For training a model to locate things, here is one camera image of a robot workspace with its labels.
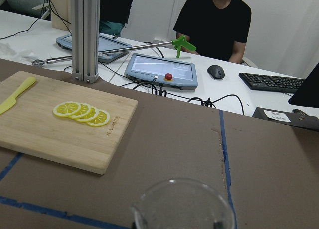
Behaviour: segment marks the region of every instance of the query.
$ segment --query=black shirt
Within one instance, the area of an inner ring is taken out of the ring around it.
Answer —
[[[133,0],[100,0],[100,20],[128,23]]]
[[[213,0],[187,0],[173,30],[189,36],[200,55],[228,61],[234,41],[247,42],[250,20],[251,9],[241,0],[224,9]]]

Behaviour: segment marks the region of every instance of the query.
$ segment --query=yellow knife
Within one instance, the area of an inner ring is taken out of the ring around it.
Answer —
[[[16,91],[9,96],[2,104],[0,104],[0,114],[4,113],[6,110],[10,109],[16,103],[16,97],[19,96],[23,91],[28,89],[32,84],[36,82],[35,77],[27,78]]]

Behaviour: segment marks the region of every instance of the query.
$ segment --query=blue tape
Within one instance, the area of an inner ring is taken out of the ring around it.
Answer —
[[[19,161],[19,159],[23,156],[23,153],[18,153],[6,166],[3,171],[0,173],[0,181],[8,174],[8,172],[13,168],[13,166]]]
[[[223,143],[223,154],[224,154],[224,163],[225,163],[228,202],[233,209],[234,216],[235,216],[235,229],[237,229],[236,212],[235,212],[233,200],[231,198],[231,193],[230,193],[231,176],[230,176],[230,166],[229,166],[228,153],[227,153],[227,143],[226,143],[227,141],[226,141],[226,134],[225,134],[224,114],[223,114],[222,110],[219,110],[219,119],[220,119],[221,138],[222,138],[222,143]]]
[[[129,229],[127,227],[122,227],[119,225],[115,225],[115,224],[111,224],[111,223],[107,223],[107,222],[103,222],[103,221],[99,221],[99,220],[95,220],[95,219],[91,219],[91,218],[86,218],[86,217],[82,217],[82,216],[78,216],[78,215],[68,215],[67,212],[54,210],[54,209],[50,209],[50,208],[45,208],[45,207],[41,207],[38,205],[30,204],[30,203],[20,203],[15,199],[6,198],[3,196],[0,196],[0,203],[5,204],[5,205],[9,205],[9,206],[13,206],[16,208],[23,208],[25,210],[33,211],[36,213],[47,214],[47,215],[50,215],[53,217],[62,218],[62,219],[70,220],[70,221],[77,222],[77,223],[82,223],[82,224],[89,225],[89,226],[98,227],[98,228]]]

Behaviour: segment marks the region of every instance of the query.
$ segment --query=wooden board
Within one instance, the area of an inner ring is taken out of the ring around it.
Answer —
[[[19,71],[0,83],[0,103],[29,76],[37,82],[0,115],[0,146],[104,174],[137,107],[137,101],[83,86]],[[88,103],[111,114],[91,127],[59,118],[53,108],[65,101]]]

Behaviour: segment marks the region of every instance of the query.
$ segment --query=metal post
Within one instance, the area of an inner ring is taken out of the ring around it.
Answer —
[[[72,79],[94,83],[98,78],[100,0],[71,0]]]

